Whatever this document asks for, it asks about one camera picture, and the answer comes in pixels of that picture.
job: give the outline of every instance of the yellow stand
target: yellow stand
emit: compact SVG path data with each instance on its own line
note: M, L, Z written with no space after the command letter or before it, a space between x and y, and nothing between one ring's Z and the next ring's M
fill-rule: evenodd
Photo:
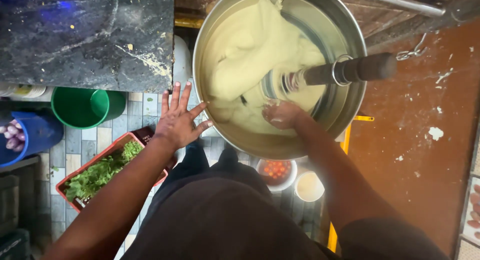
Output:
M371 116L355 116L353 120L361 120L361 121L374 121L375 118ZM351 129L351 124L348 125L348 128L345 130L345 139L343 142L340 142L340 147L343 149L345 154L349 153L349 142L350 142L350 129ZM338 240L337 233L335 231L335 228L333 228L332 223L330 223L330 231L328 232L328 244L327 248L329 248L331 251L335 252L337 250L337 240Z

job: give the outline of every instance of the green bucket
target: green bucket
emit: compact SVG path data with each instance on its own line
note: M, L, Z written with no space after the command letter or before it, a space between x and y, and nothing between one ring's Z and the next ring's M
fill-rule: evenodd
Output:
M89 129L119 117L125 110L125 97L119 91L56 87L52 110L65 125Z

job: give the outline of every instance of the metal pipe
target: metal pipe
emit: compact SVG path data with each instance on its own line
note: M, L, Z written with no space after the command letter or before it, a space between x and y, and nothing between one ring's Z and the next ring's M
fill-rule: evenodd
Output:
M439 8L436 6L428 5L416 0L378 0L386 2L406 10L416 11L419 14L428 17L440 17L445 14L445 8Z

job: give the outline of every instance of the stainless steel pot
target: stainless steel pot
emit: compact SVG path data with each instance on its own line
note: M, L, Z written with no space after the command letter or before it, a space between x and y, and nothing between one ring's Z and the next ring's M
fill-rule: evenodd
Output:
M201 101L208 101L207 81L202 71L202 57L207 42L227 17L253 5L258 0L220 0L200 29L193 53L193 79ZM340 55L366 56L366 48L357 22L340 0L284 0L282 16L300 28L321 50L327 62L333 63ZM318 101L313 118L336 138L356 115L365 93L365 83L347 87L330 85ZM205 110L214 128L232 146L265 159L297 159L306 156L301 141L295 137L252 134L230 123L218 123Z

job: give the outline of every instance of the black rubber handle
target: black rubber handle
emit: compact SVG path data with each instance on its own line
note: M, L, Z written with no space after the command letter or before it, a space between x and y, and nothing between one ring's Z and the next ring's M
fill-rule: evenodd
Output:
M335 84L332 66L333 64L325 64L303 69L303 78L307 85ZM334 68L335 78L341 84L387 79L396 72L397 60L391 53L345 60L338 62Z

